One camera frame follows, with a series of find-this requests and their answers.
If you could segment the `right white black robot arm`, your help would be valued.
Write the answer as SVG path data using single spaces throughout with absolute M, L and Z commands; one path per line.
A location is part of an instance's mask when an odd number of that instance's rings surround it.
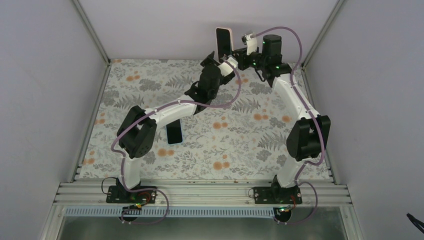
M 253 68 L 263 82 L 284 101 L 294 126 L 286 139 L 286 148 L 291 160 L 286 160 L 271 183 L 271 198 L 278 204 L 290 197 L 291 188 L 306 165 L 319 166 L 324 161 L 331 120 L 320 114 L 302 93 L 295 78 L 295 68 L 282 62 L 282 37 L 267 34 L 262 38 L 262 49 L 257 36 L 248 33 L 242 38 L 245 48 L 233 50 L 238 68 Z

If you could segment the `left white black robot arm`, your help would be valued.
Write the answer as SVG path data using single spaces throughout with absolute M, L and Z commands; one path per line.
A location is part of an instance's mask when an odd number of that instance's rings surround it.
M 177 99 L 161 106 L 142 109 L 136 105 L 127 113 L 117 131 L 117 137 L 111 150 L 120 153 L 121 162 L 119 196 L 131 203 L 139 197 L 141 158 L 152 148 L 156 131 L 181 118 L 194 116 L 207 108 L 218 108 L 211 102 L 217 95 L 220 86 L 227 84 L 236 75 L 238 62 L 231 55 L 224 57 L 223 62 L 214 60 L 214 53 L 209 54 L 202 62 L 203 67 L 199 80 Z

